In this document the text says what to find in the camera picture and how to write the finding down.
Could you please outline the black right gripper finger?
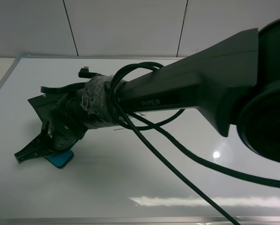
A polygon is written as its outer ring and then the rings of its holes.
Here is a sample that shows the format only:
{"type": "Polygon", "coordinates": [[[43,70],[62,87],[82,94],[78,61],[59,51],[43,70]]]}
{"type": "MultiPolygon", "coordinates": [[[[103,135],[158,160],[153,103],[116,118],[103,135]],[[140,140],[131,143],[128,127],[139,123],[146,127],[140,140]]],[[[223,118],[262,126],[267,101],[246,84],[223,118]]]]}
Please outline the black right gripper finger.
{"type": "Polygon", "coordinates": [[[27,160],[44,158],[50,156],[51,151],[47,146],[42,142],[42,136],[39,134],[36,136],[29,144],[27,144],[22,150],[15,153],[15,159],[18,163],[23,163],[27,160]]]}

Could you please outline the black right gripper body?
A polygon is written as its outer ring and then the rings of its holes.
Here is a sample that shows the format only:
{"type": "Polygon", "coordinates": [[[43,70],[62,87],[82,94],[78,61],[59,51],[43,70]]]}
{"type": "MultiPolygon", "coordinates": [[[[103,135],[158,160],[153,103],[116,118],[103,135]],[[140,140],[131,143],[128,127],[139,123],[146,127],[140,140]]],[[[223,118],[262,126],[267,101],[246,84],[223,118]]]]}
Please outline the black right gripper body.
{"type": "Polygon", "coordinates": [[[42,142],[51,155],[70,150],[81,140],[87,127],[78,121],[72,109],[75,93],[44,94],[28,100],[42,122],[42,142]]]}

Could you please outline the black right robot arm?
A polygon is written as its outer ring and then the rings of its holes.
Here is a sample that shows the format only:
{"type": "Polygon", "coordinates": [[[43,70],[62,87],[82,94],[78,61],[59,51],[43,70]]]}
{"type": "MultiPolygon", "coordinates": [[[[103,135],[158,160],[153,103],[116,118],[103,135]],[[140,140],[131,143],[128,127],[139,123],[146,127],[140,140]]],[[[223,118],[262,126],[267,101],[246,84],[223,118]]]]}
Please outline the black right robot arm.
{"type": "Polygon", "coordinates": [[[121,113],[197,109],[221,136],[236,125],[253,152],[280,163],[280,19],[241,31],[167,66],[133,63],[115,75],[80,69],[85,82],[31,98],[41,133],[19,163],[69,151],[90,129],[123,126],[121,113]]]}

